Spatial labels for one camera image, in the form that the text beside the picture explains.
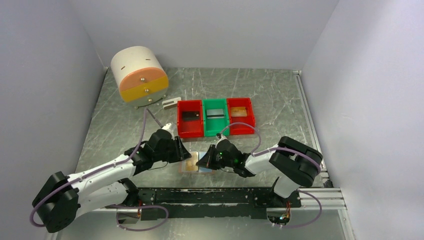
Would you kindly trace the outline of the tan leather card holder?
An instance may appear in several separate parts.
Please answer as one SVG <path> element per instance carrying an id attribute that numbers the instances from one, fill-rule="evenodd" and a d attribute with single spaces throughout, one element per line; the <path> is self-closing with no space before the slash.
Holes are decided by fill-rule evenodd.
<path id="1" fill-rule="evenodd" d="M 203 151 L 191 151 L 190 154 L 193 153 L 193 152 L 198 152 L 198 160 L 200 158 L 202 158 L 205 155 L 205 153 L 206 153 L 206 152 L 203 152 Z M 203 167 L 198 167 L 198 171 L 197 172 L 187 172 L 187 171 L 185 171 L 185 167 L 184 167 L 185 160 L 183 160 L 182 162 L 180 162 L 179 172 L 181 174 L 203 174 L 203 175 L 206 175 L 206 174 L 214 174 L 215 173 L 214 170 L 203 168 Z"/>

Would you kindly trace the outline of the gold card with stripe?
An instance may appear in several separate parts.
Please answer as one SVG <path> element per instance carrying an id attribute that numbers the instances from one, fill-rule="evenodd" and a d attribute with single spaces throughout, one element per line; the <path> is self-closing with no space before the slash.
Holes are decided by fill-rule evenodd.
<path id="1" fill-rule="evenodd" d="M 241 117 L 247 117 L 248 111 L 247 108 L 244 106 L 235 106 L 230 108 L 230 116 L 232 118 L 241 118 Z"/>

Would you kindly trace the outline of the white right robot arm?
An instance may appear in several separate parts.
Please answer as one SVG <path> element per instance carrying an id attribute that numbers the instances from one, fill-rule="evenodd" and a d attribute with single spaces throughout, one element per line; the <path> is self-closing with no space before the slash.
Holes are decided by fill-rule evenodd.
<path id="1" fill-rule="evenodd" d="M 243 153 L 225 136 L 210 145 L 196 165 L 210 170 L 232 168 L 243 178 L 254 177 L 268 170 L 279 170 L 273 184 L 270 202 L 282 207 L 299 187 L 310 188 L 321 172 L 323 155 L 293 138 L 283 136 L 277 144 L 260 152 Z"/>

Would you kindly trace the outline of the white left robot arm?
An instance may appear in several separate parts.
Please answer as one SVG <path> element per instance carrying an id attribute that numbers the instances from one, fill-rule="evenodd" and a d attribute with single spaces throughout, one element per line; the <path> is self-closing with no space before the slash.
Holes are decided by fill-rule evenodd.
<path id="1" fill-rule="evenodd" d="M 32 202 L 30 222 L 49 233 L 103 207 L 143 207 L 138 187 L 130 180 L 156 162 L 178 163 L 191 158 L 181 138 L 164 128 L 115 159 L 79 173 L 52 174 Z"/>

